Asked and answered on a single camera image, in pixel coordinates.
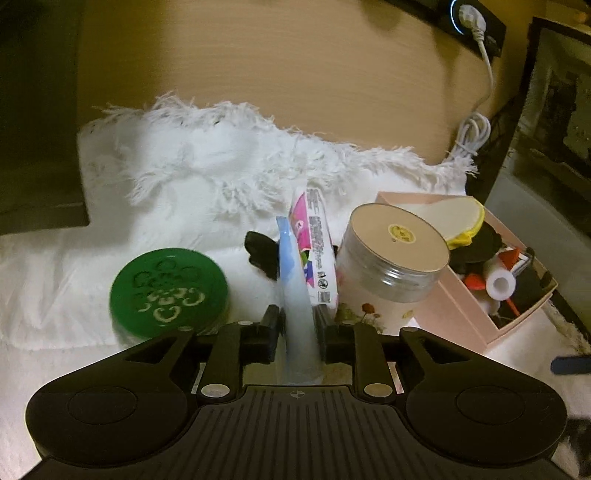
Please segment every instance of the black object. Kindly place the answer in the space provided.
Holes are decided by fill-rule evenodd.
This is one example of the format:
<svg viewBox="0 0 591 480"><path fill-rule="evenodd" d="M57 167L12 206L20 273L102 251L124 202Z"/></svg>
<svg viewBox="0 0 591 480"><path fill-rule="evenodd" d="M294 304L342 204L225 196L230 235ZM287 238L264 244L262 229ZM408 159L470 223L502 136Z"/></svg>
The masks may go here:
<svg viewBox="0 0 591 480"><path fill-rule="evenodd" d="M591 374L591 355L558 356L550 364L554 375Z"/></svg>
<svg viewBox="0 0 591 480"><path fill-rule="evenodd" d="M527 267L516 280L515 293L511 300L517 310L526 312L544 296L541 280L532 265Z"/></svg>
<svg viewBox="0 0 591 480"><path fill-rule="evenodd" d="M77 150L84 0L0 0L0 234L87 225Z"/></svg>
<svg viewBox="0 0 591 480"><path fill-rule="evenodd" d="M568 443L577 458L578 478L591 476L591 420L568 419L563 441Z"/></svg>
<svg viewBox="0 0 591 480"><path fill-rule="evenodd" d="M43 460L25 478L568 478L549 461L558 394L420 329L379 335L318 307L322 358L351 364L353 385L243 389L244 365L273 360L281 321L270 306L216 336L169 332L47 384L27 407Z"/></svg>
<svg viewBox="0 0 591 480"><path fill-rule="evenodd" d="M506 26L478 0L387 0L410 14L441 28L464 46L480 54L469 29L458 18L462 5L473 5L486 20L485 47L489 57L500 57L505 42Z"/></svg>
<svg viewBox="0 0 591 480"><path fill-rule="evenodd" d="M244 248L249 253L249 263L257 267L271 280L277 280L279 272L279 244L258 232L247 232Z"/></svg>
<svg viewBox="0 0 591 480"><path fill-rule="evenodd" d="M554 276L552 275L550 270L546 270L544 272L544 275L542 275L542 278L540 279L540 287L542 288L542 290L547 289L552 283L552 280L554 280Z"/></svg>
<svg viewBox="0 0 591 480"><path fill-rule="evenodd" d="M470 245L455 248L450 252L449 266L458 275L466 274L468 265L482 264L490 260L502 246L501 236L484 222Z"/></svg>

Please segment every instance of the wooden panel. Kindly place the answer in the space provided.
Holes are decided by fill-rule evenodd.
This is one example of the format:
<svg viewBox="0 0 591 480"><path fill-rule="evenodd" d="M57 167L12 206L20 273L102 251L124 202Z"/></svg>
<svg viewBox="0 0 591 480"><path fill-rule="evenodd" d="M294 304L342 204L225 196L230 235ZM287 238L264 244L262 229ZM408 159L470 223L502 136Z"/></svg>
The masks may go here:
<svg viewBox="0 0 591 480"><path fill-rule="evenodd" d="M581 12L585 12L589 10L588 4L584 0L554 0L550 3L564 5L565 7L574 8Z"/></svg>
<svg viewBox="0 0 591 480"><path fill-rule="evenodd" d="M363 146L446 155L486 89L476 55L381 0L87 0L79 119L176 90L200 105L247 101L278 125ZM483 1L507 23L491 113L516 91L541 0Z"/></svg>

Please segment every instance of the round label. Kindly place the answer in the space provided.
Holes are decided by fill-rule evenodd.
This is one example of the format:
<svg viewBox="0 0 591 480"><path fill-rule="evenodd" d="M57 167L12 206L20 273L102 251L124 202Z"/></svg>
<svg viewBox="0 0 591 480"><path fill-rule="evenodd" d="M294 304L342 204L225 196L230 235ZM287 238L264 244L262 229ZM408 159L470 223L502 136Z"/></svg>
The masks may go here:
<svg viewBox="0 0 591 480"><path fill-rule="evenodd" d="M414 236L408 228L403 227L402 225L390 225L388 227L388 232L392 238L394 238L395 242L403 242L405 244L413 244L417 241L417 238Z"/></svg>
<svg viewBox="0 0 591 480"><path fill-rule="evenodd" d="M139 256L119 272L110 305L115 320L139 338L183 327L199 335L225 319L228 284L209 257L165 248Z"/></svg>

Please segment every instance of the clear plastic jar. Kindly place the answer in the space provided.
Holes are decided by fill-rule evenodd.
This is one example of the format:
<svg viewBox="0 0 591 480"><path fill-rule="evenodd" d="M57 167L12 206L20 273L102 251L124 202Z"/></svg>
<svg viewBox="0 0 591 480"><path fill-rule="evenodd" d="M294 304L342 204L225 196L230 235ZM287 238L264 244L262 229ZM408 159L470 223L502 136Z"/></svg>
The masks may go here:
<svg viewBox="0 0 591 480"><path fill-rule="evenodd" d="M397 335L448 262L445 240L421 218L391 205L357 207L336 261L337 322Z"/></svg>

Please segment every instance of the screw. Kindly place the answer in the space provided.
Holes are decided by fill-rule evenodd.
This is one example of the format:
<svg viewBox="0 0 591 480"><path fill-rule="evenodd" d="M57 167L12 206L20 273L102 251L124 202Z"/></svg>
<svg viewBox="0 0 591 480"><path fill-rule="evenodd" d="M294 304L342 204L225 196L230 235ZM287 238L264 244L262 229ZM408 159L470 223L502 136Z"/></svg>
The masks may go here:
<svg viewBox="0 0 591 480"><path fill-rule="evenodd" d="M367 385L363 391L370 397L386 398L392 395L392 387L384 383L371 383Z"/></svg>
<svg viewBox="0 0 591 480"><path fill-rule="evenodd" d="M201 389L201 394L209 398L223 398L229 393L228 386L221 383L210 383Z"/></svg>

